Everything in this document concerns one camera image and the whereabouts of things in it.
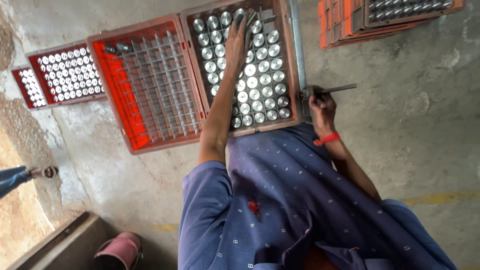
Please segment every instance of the blue shirt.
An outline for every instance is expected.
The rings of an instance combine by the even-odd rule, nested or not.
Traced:
[[[455,269],[335,171],[314,139],[307,124],[230,138],[229,173],[217,161],[193,169],[179,269],[302,269],[312,245],[340,269]]]

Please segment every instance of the stained floor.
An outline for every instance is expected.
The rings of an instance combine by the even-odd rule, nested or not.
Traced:
[[[13,64],[24,52],[83,39],[208,2],[6,0]],[[399,35],[320,50],[318,0],[300,0],[309,84],[359,88],[334,94],[336,125],[383,198],[404,199],[459,269],[480,258],[480,1]],[[131,156],[107,102],[26,112],[7,72],[1,124],[26,163],[55,161],[57,182],[36,183],[52,222],[93,210],[139,233],[145,264],[175,269],[181,179],[198,145]]]

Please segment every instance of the yellow floor marking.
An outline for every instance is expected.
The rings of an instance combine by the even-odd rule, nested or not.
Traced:
[[[425,204],[439,204],[439,203],[449,203],[457,202],[463,200],[471,200],[480,198],[480,190],[476,191],[458,191],[458,192],[445,192],[445,193],[435,193],[422,195],[412,198],[400,199],[403,203],[408,206],[414,205],[425,205]]]

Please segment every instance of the pink bucket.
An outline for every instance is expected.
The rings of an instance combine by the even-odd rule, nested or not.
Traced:
[[[94,257],[95,269],[135,269],[140,259],[141,245],[140,238],[136,234],[130,232],[120,233],[117,237],[106,241],[98,249],[99,251],[97,251]]]

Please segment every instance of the man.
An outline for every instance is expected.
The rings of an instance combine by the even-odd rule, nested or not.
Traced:
[[[335,130],[330,96],[310,98],[314,126],[228,139],[251,37],[237,23],[199,165],[183,180],[179,269],[455,269],[407,206],[381,201]]]

